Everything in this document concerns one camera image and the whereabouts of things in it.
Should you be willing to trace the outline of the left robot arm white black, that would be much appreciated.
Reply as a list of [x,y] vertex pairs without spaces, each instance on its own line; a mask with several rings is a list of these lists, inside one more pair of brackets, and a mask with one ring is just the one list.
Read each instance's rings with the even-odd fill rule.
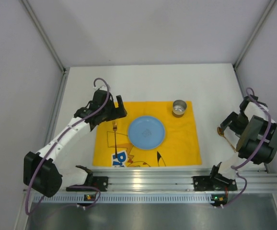
[[24,157],[23,182],[25,185],[52,197],[61,188],[90,186],[93,172],[78,163],[67,161],[75,155],[75,145],[103,122],[124,118],[127,111],[122,97],[116,98],[106,90],[97,89],[85,107],[79,108],[67,126],[37,153]]

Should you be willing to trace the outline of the gold spoon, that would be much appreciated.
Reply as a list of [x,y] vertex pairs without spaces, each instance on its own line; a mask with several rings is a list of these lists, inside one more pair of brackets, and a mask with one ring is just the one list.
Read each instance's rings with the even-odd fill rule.
[[233,144],[225,137],[224,131],[223,131],[222,128],[217,127],[217,133],[218,133],[221,137],[223,137],[223,138],[228,142],[228,144],[230,145],[230,147],[233,149],[234,152],[237,152],[237,150],[236,150],[236,148],[233,146]]

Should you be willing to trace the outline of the metal cup with brown base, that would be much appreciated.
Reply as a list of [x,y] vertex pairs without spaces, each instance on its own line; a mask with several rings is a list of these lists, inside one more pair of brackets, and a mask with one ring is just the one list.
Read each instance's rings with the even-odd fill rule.
[[175,117],[182,117],[187,109],[187,103],[183,100],[176,100],[173,102],[172,114]]

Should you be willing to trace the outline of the yellow cartoon placemat cloth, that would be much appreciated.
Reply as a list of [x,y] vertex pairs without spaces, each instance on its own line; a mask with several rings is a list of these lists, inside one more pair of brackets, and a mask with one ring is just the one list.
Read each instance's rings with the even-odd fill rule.
[[[112,122],[100,124],[96,132],[93,166],[166,167],[201,165],[200,150],[192,103],[182,117],[172,114],[173,102],[125,102],[127,116],[117,120],[117,158]],[[141,116],[159,119],[166,130],[163,143],[152,150],[141,150],[128,139],[131,122]]]

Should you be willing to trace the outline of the rose gold fork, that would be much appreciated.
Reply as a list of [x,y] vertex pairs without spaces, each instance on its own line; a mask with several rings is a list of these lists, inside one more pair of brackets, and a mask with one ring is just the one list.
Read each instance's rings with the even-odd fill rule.
[[114,131],[114,138],[115,138],[115,157],[117,158],[117,143],[116,143],[117,123],[116,123],[116,121],[113,121],[113,131]]

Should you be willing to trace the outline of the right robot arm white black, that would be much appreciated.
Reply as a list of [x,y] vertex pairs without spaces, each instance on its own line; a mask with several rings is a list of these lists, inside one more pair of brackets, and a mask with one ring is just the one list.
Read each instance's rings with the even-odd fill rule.
[[250,162],[268,164],[277,152],[277,123],[270,117],[267,105],[246,96],[239,108],[239,113],[232,112],[217,128],[222,137],[229,128],[239,140],[232,147],[234,155],[212,167],[210,179],[214,183],[229,185],[236,178],[236,172]]

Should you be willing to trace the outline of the light blue plate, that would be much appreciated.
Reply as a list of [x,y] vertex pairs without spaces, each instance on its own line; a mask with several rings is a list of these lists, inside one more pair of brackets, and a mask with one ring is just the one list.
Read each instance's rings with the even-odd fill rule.
[[142,150],[153,150],[163,143],[166,130],[159,119],[146,115],[131,122],[127,135],[134,147]]

